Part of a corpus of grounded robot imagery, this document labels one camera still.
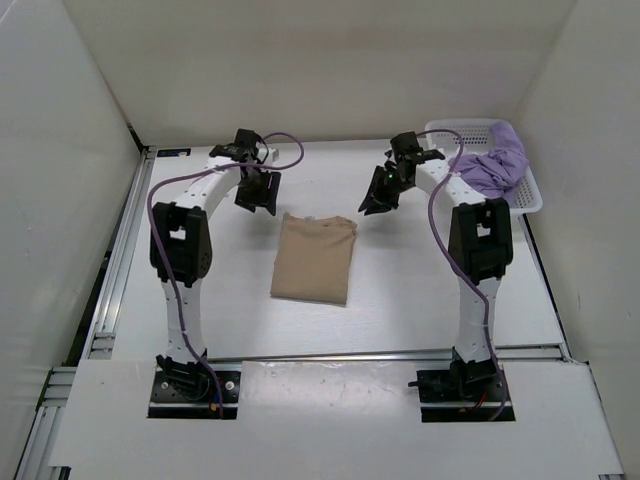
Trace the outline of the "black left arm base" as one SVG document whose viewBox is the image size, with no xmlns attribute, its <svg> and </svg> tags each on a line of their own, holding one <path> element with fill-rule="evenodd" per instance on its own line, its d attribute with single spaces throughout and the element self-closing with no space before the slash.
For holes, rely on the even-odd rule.
<svg viewBox="0 0 640 480">
<path fill-rule="evenodd" d="M 149 396 L 151 419 L 235 420 L 241 371 L 215 371 L 218 383 L 200 363 L 180 364 L 158 355 Z"/>
</svg>

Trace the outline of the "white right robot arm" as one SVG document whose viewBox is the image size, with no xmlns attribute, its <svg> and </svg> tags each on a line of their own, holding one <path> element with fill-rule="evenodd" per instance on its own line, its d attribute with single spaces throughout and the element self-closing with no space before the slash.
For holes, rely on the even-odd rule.
<svg viewBox="0 0 640 480">
<path fill-rule="evenodd" d="M 442 159 L 420 162 L 416 155 L 377 166 L 359 212 L 386 213 L 399 206 L 402 193 L 417 188 L 428 195 L 429 227 L 457 276 L 460 322 L 453 346 L 449 387 L 470 400 L 498 371 L 493 346 L 495 302 L 513 261 L 510 207 L 467 184 Z"/>
</svg>

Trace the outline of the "white plastic basket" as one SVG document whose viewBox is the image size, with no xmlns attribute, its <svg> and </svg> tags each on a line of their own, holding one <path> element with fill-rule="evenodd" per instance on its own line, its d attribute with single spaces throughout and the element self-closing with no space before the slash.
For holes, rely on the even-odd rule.
<svg viewBox="0 0 640 480">
<path fill-rule="evenodd" d="M 440 150 L 447 159 L 453 159 L 459 151 L 459 140 L 455 135 L 442 132 L 454 130 L 463 139 L 464 155 L 484 155 L 495 147 L 491 127 L 505 120 L 495 118 L 453 118 L 429 121 L 424 130 L 435 130 L 425 136 L 429 149 Z M 528 167 L 510 200 L 511 214 L 520 216 L 535 213 L 543 206 L 543 200 L 533 172 Z"/>
</svg>

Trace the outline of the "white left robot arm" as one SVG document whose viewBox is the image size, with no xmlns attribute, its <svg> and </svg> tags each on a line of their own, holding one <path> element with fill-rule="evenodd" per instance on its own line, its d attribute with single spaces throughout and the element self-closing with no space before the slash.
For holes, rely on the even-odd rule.
<svg viewBox="0 0 640 480">
<path fill-rule="evenodd" d="M 167 306 L 167 350 L 158 366 L 175 377 L 188 400 L 206 395 L 212 370 L 205 365 L 201 287 L 213 263 L 209 220 L 234 190 L 240 205 L 275 213 L 281 174 L 279 151 L 260 147 L 255 154 L 216 147 L 204 170 L 161 181 L 147 197 L 151 229 L 150 263 L 161 281 Z"/>
</svg>

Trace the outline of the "purple t shirt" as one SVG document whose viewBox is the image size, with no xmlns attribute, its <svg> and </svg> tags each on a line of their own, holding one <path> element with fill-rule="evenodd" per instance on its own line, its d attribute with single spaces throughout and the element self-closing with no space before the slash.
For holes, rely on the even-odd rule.
<svg viewBox="0 0 640 480">
<path fill-rule="evenodd" d="M 484 154 L 465 154 L 453 170 L 473 189 L 489 199 L 503 198 L 514 205 L 529 159 L 513 127 L 498 121 L 490 127 L 494 147 Z"/>
</svg>

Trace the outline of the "blue label sticker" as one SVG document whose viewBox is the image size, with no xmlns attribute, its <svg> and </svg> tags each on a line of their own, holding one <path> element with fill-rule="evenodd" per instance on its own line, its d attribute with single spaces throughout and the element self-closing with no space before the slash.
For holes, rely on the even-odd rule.
<svg viewBox="0 0 640 480">
<path fill-rule="evenodd" d="M 183 157 L 191 154 L 190 148 L 181 149 L 160 149 L 156 152 L 157 158 Z"/>
</svg>

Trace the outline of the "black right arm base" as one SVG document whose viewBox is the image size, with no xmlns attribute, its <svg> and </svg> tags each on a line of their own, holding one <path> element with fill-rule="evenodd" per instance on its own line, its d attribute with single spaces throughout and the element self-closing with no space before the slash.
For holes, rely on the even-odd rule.
<svg viewBox="0 0 640 480">
<path fill-rule="evenodd" d="M 418 393 L 421 422 L 514 422 L 504 371 L 491 359 L 453 360 L 447 369 L 423 369 L 408 383 Z"/>
</svg>

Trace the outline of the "beige t shirt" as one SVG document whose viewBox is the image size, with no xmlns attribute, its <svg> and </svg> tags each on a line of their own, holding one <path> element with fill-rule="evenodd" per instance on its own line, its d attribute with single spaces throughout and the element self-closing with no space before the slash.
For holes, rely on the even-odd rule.
<svg viewBox="0 0 640 480">
<path fill-rule="evenodd" d="M 344 306 L 356 237 L 357 224 L 345 217 L 284 214 L 271 296 Z"/>
</svg>

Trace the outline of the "aluminium table edge rail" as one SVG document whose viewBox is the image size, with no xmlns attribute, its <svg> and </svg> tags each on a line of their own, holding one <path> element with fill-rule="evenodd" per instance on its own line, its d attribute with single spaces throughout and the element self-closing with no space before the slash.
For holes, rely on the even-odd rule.
<svg viewBox="0 0 640 480">
<path fill-rule="evenodd" d="M 119 227 L 104 255 L 85 312 L 78 319 L 67 360 L 37 373 L 25 386 L 36 403 L 29 435 L 13 475 L 16 479 L 65 479 L 70 472 L 67 467 L 48 464 L 54 438 L 79 361 L 84 357 L 110 359 L 114 345 L 123 335 L 123 301 L 127 288 L 133 284 L 130 278 L 132 262 L 141 250 L 139 240 L 146 226 L 143 196 L 160 171 L 181 158 L 157 158 L 158 150 L 148 147 L 142 152 L 142 161 L 134 176 Z M 499 353 L 509 360 L 558 359 L 565 340 L 551 293 L 543 282 L 543 269 L 526 216 L 512 217 L 515 273 L 504 285 L 506 297 L 500 304 Z M 443 341 L 449 326 L 436 321 L 424 321 L 421 326 L 424 330 L 420 336 L 424 342 L 422 347 L 412 347 L 407 343 L 376 347 L 375 339 L 399 332 L 403 326 L 395 323 L 386 328 L 375 321 L 358 324 L 356 333 L 348 335 L 342 344 L 327 343 L 327 337 L 322 335 L 320 344 L 305 348 L 300 354 L 314 359 L 392 356 L 406 360 L 411 354 L 445 357 L 444 349 L 435 344 Z"/>
</svg>

